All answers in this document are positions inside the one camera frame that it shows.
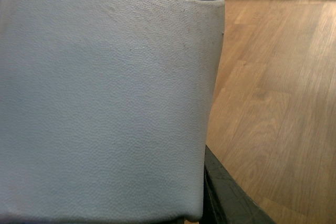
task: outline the wood grain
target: wood grain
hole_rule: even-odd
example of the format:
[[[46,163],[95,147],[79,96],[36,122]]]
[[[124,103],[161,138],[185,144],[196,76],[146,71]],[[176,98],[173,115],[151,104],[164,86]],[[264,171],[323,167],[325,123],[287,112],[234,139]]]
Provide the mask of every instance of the wood grain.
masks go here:
[[[255,89],[226,152],[217,157],[252,198],[259,189],[289,99],[286,93]]]
[[[213,153],[223,154],[232,140],[265,65],[237,61],[210,113],[207,144]]]
[[[237,60],[240,58],[240,55],[246,46],[246,41],[250,37],[251,32],[255,29],[256,27],[254,25],[236,24],[230,25],[228,28],[226,28],[225,33],[229,34],[230,36],[228,36],[225,40],[222,50],[223,56],[219,62],[218,75],[214,91],[214,101],[217,99],[225,82],[235,67]]]
[[[276,223],[306,224],[307,222],[307,216],[295,212],[294,210],[282,206],[270,199],[256,195],[255,201]]]
[[[280,27],[281,36],[273,45],[270,61],[259,87],[279,92],[291,92],[300,75],[323,4],[296,5],[290,9]]]
[[[336,0],[226,1],[207,144],[277,223],[336,223]]]
[[[336,63],[335,50],[336,9],[323,8],[259,191],[304,215],[309,212],[323,154],[321,140],[314,136],[326,127],[320,122]]]

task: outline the chair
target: chair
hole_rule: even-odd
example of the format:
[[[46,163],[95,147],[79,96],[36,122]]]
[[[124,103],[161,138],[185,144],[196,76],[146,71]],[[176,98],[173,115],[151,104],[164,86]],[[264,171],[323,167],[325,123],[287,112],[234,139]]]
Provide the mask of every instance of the chair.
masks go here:
[[[224,0],[0,0],[0,222],[199,220]]]

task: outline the wood plank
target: wood plank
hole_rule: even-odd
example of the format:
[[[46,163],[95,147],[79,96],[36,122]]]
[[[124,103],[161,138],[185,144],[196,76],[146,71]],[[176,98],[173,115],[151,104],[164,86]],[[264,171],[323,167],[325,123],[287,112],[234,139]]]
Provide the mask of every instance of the wood plank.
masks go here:
[[[237,14],[235,24],[257,25],[265,18],[271,0],[245,0],[243,9]]]
[[[336,222],[336,66],[315,141],[323,145],[307,223]]]
[[[306,224],[307,216],[270,199],[256,195],[255,201],[277,224]]]
[[[218,75],[214,91],[214,101],[224,87],[229,75],[231,74],[241,52],[244,50],[246,41],[251,32],[255,29],[254,25],[231,24],[225,31],[222,57],[218,67]]]
[[[288,18],[290,7],[293,1],[271,0],[262,20],[257,28],[251,33],[246,47],[241,54],[241,60],[253,63],[267,63],[272,55],[271,52],[276,45],[281,31],[286,25],[284,20]]]
[[[336,63],[336,8],[326,5],[280,128],[259,194],[308,215],[323,145],[315,137]]]
[[[225,0],[225,20],[231,20],[226,24],[233,24],[237,15],[244,9],[246,0]]]
[[[259,188],[289,98],[286,93],[256,89],[228,150],[217,157],[251,198]]]
[[[323,4],[290,7],[258,87],[279,92],[291,92],[295,88],[322,8]]]
[[[212,106],[207,144],[218,157],[223,155],[232,140],[246,101],[251,97],[265,65],[237,61],[224,88]]]

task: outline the wooden floor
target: wooden floor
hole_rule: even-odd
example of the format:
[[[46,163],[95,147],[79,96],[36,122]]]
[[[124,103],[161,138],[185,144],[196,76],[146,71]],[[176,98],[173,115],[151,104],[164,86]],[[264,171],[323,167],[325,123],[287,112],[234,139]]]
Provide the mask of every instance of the wooden floor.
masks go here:
[[[336,0],[226,0],[207,144],[277,223],[336,223]]]

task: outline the chair backrest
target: chair backrest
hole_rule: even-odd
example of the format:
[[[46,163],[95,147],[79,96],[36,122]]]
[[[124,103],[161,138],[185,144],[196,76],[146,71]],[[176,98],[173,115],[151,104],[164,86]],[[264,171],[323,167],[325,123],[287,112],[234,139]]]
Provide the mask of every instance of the chair backrest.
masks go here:
[[[224,0],[0,0],[0,222],[202,215]]]

